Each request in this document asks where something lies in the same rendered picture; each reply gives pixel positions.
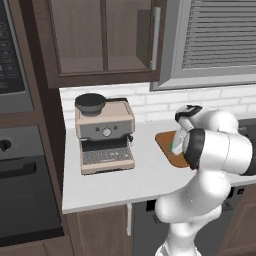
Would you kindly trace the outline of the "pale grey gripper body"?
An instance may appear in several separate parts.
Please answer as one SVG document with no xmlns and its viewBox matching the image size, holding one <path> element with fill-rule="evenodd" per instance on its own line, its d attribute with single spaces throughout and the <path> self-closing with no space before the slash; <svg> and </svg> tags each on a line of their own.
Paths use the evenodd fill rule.
<svg viewBox="0 0 256 256">
<path fill-rule="evenodd" d="M 188 132 L 184 129 L 177 130 L 173 138 L 173 143 L 171 148 L 172 153 L 175 155 L 181 154 L 184 150 L 187 149 L 188 141 L 189 141 Z"/>
</svg>

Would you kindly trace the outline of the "brown wooden cutting board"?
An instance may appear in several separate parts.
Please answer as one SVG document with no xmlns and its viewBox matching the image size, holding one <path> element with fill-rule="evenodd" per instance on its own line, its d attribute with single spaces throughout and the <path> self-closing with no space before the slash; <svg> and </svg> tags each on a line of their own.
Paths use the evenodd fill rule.
<svg viewBox="0 0 256 256">
<path fill-rule="evenodd" d="M 155 135 L 155 140 L 172 166 L 186 168 L 189 164 L 186 162 L 184 155 L 175 155 L 171 151 L 174 136 L 175 131 L 162 132 Z"/>
</svg>

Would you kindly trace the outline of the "dark sink basin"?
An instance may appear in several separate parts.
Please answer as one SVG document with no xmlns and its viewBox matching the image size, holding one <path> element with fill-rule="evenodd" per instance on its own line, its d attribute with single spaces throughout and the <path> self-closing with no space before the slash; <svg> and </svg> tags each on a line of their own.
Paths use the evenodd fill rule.
<svg viewBox="0 0 256 256">
<path fill-rule="evenodd" d="M 250 140 L 256 141 L 256 118 L 240 119 L 238 131 Z"/>
</svg>

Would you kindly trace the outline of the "beige espresso coffee machine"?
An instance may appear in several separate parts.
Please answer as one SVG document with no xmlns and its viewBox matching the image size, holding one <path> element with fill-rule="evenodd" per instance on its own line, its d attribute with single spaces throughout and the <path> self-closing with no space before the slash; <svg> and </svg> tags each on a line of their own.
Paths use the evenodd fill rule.
<svg viewBox="0 0 256 256">
<path fill-rule="evenodd" d="M 130 149 L 135 117 L 126 98 L 96 93 L 76 97 L 75 129 L 83 175 L 135 167 Z"/>
</svg>

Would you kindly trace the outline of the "brown base cupboard door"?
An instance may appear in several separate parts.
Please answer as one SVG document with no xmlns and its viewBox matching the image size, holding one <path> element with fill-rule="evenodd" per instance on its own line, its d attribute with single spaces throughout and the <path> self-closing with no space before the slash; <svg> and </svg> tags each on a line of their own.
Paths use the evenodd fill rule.
<svg viewBox="0 0 256 256">
<path fill-rule="evenodd" d="M 256 256 L 256 197 L 243 193 L 217 256 Z"/>
<path fill-rule="evenodd" d="M 75 256 L 133 256 L 132 234 L 127 236 L 127 204 L 67 214 Z"/>
</svg>

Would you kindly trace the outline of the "grey window with blinds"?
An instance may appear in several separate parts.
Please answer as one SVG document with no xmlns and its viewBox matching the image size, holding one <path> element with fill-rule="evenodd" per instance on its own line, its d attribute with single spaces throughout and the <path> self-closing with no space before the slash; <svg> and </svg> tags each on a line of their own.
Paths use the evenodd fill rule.
<svg viewBox="0 0 256 256">
<path fill-rule="evenodd" d="M 152 91 L 256 84 L 256 0 L 167 0 Z"/>
</svg>

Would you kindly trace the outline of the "black built-in oven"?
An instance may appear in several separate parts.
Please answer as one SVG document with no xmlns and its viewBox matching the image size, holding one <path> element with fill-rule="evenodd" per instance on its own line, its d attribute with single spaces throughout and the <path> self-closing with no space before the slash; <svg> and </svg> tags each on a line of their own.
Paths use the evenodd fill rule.
<svg viewBox="0 0 256 256">
<path fill-rule="evenodd" d="M 0 128 L 0 247 L 63 234 L 39 129 Z"/>
</svg>

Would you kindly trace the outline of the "brown drawer front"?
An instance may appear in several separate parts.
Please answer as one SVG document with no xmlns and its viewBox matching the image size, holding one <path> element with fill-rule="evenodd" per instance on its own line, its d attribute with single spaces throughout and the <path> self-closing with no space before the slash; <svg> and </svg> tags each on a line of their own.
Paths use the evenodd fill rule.
<svg viewBox="0 0 256 256">
<path fill-rule="evenodd" d="M 74 256 L 68 235 L 0 248 L 0 256 Z"/>
</svg>

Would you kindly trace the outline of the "black and grey microwave oven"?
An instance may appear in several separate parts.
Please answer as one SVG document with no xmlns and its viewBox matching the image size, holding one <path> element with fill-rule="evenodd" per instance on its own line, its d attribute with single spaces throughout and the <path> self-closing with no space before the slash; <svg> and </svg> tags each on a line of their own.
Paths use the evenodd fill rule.
<svg viewBox="0 0 256 256">
<path fill-rule="evenodd" d="M 29 112 L 33 103 L 8 0 L 0 0 L 0 114 Z"/>
</svg>

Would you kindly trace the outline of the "dark wood glass-door wall cupboard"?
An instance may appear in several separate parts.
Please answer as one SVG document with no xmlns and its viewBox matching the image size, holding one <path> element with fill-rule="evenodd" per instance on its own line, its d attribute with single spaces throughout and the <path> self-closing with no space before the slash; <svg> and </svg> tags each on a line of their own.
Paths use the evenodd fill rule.
<svg viewBox="0 0 256 256">
<path fill-rule="evenodd" d="M 155 82 L 154 6 L 167 0 L 31 0 L 51 88 Z"/>
</svg>

